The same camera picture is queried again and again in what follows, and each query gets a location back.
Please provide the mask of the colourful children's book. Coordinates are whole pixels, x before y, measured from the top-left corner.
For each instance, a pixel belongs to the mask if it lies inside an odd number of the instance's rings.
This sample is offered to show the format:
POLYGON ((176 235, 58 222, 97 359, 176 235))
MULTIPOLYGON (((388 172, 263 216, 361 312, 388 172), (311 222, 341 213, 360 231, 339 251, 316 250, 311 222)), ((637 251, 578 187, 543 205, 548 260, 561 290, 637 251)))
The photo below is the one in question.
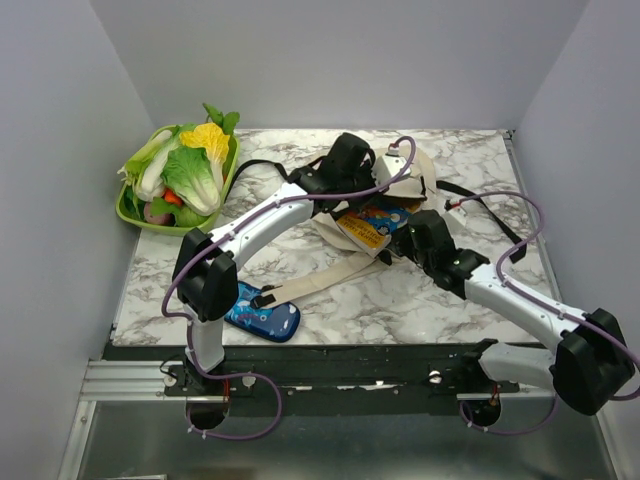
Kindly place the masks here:
POLYGON ((347 210, 336 220, 336 225, 364 253, 376 257, 387 247, 391 235, 417 210, 416 205, 383 200, 360 210, 347 210))

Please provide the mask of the beige canvas student bag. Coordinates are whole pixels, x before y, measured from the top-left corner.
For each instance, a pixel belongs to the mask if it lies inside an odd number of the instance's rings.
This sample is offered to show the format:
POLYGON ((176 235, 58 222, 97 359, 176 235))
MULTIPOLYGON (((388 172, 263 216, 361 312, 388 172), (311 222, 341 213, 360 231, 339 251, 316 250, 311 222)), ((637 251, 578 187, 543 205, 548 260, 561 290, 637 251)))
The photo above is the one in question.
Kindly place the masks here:
POLYGON ((416 199, 383 196, 362 210, 347 207, 316 217, 323 238, 334 247, 354 254, 319 274, 310 274, 277 286, 265 286, 250 301, 254 309, 272 309, 329 286, 374 273, 392 263, 392 235, 415 211, 416 199))

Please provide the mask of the blue pencil case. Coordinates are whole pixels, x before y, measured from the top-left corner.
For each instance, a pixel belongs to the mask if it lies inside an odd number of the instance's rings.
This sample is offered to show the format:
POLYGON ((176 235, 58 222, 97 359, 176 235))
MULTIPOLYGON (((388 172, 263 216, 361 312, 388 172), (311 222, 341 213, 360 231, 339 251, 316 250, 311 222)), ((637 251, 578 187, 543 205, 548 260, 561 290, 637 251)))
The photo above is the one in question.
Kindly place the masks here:
POLYGON ((238 282, 238 299, 224 320, 249 334, 275 343, 285 343, 296 333, 301 312, 288 302, 273 308, 260 308, 254 299, 261 291, 246 282, 238 282))

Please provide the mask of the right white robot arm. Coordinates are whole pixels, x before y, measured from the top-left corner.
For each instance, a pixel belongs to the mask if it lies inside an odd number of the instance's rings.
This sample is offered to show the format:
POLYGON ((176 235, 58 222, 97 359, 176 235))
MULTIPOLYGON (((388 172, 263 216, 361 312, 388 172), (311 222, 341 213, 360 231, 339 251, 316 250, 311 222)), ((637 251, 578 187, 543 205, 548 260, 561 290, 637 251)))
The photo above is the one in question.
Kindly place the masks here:
POLYGON ((457 247, 436 211, 411 215, 393 234, 391 250, 420 267, 440 289, 496 312, 540 342, 538 348, 489 342, 460 367, 467 389, 480 392, 494 381, 530 385, 593 415, 633 378, 634 362, 612 314, 555 302, 500 275, 487 257, 457 247))

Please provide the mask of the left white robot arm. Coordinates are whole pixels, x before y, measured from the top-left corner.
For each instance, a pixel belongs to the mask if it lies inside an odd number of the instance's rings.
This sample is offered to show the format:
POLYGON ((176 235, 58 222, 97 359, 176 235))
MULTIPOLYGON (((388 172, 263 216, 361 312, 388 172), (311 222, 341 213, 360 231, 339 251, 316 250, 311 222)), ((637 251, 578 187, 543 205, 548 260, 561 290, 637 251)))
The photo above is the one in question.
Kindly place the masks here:
POLYGON ((344 133, 330 152, 292 171, 267 200, 211 233, 198 228, 183 239, 168 296, 183 304, 187 321, 187 382, 201 395, 214 393, 222 380, 223 318, 238 298, 237 273, 268 243, 320 211, 342 201, 360 200, 387 190, 407 175, 416 151, 399 153, 392 142, 377 156, 362 139, 344 133))

